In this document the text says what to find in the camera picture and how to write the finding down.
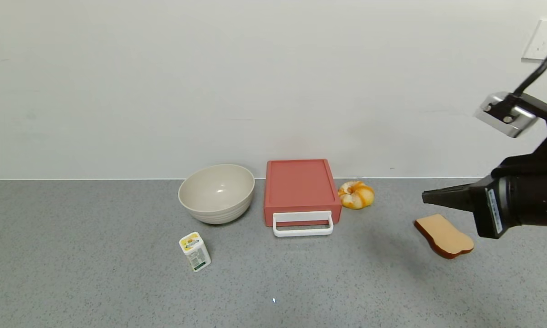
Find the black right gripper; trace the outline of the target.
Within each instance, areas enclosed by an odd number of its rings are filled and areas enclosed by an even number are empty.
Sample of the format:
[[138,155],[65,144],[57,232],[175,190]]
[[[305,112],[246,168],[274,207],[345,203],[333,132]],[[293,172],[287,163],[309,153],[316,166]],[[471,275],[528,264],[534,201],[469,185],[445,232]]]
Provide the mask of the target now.
[[473,184],[424,191],[422,200],[473,212],[480,237],[499,239],[516,226],[547,226],[547,174],[486,176]]

